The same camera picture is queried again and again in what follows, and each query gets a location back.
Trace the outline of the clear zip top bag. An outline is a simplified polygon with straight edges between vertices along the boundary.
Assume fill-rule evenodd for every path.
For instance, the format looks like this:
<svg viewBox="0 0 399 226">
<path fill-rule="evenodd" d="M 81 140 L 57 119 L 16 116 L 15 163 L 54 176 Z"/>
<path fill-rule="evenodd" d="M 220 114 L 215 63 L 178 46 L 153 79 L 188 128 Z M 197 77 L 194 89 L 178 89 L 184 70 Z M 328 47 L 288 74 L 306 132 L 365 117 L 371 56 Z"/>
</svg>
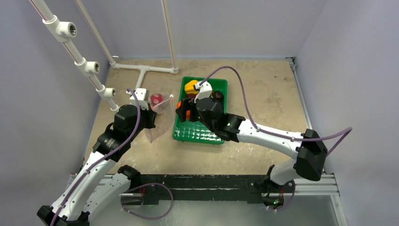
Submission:
<svg viewBox="0 0 399 226">
<path fill-rule="evenodd" d="M 174 95 L 162 95 L 164 96 L 162 103 L 153 106 L 150 101 L 151 109 L 157 114 L 155 119 L 156 128 L 144 130 L 150 143 L 154 142 L 157 138 L 171 130 L 174 125 L 175 112 L 172 104 Z"/>
</svg>

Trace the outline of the red tomato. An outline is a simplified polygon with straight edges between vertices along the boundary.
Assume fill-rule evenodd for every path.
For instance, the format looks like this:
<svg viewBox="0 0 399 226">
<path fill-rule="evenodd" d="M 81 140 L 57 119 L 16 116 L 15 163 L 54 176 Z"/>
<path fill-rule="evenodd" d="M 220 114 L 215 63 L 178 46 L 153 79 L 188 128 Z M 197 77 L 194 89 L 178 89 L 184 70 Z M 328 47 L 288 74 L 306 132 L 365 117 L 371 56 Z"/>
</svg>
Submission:
<svg viewBox="0 0 399 226">
<path fill-rule="evenodd" d="M 153 106 L 162 103 L 163 100 L 164 100 L 164 96 L 162 94 L 156 93 L 156 94 L 152 94 L 150 96 L 150 101 Z"/>
</svg>

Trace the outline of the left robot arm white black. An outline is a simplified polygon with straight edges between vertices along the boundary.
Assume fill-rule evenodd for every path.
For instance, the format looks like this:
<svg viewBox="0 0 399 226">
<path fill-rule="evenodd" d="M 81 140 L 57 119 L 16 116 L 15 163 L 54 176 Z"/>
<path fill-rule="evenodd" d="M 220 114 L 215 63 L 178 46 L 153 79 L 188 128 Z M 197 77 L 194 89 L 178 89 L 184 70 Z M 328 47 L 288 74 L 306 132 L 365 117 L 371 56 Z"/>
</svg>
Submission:
<svg viewBox="0 0 399 226">
<path fill-rule="evenodd" d="M 122 172 L 98 188 L 108 171 L 131 147 L 131 142 L 143 129 L 155 128 L 157 113 L 150 107 L 124 105 L 106 127 L 88 160 L 66 191 L 51 205 L 43 205 L 37 216 L 47 226 L 88 226 L 98 213 L 118 194 L 140 188 L 140 172 L 123 166 Z"/>
</svg>

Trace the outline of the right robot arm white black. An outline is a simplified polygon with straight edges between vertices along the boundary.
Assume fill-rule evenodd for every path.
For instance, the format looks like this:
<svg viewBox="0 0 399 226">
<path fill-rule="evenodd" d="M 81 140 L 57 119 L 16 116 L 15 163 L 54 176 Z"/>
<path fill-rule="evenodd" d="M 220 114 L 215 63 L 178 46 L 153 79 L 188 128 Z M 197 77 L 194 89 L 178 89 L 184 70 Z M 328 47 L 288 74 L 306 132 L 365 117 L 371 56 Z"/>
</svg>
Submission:
<svg viewBox="0 0 399 226">
<path fill-rule="evenodd" d="M 290 157 L 280 165 L 269 167 L 264 185 L 271 192 L 297 178 L 321 179 L 327 148 L 314 130 L 298 133 L 269 128 L 270 132 L 266 133 L 266 126 L 254 126 L 249 119 L 225 113 L 221 103 L 210 97 L 197 102 L 183 98 L 176 114 L 180 122 L 201 122 L 224 141 L 255 144 Z"/>
</svg>

